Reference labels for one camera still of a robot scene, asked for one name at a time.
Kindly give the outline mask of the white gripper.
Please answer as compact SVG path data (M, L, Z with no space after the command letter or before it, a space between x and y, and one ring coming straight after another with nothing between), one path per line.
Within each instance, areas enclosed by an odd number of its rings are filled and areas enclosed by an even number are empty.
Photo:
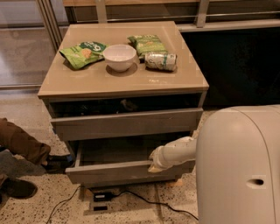
M164 146L157 147L150 155L151 165L148 172L157 173L172 167L172 156Z

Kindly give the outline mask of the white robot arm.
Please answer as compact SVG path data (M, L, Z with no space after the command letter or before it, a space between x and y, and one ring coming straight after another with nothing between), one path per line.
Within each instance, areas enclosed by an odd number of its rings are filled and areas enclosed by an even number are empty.
M197 138L157 147L150 172L196 162L199 224L280 224L280 105L211 114Z

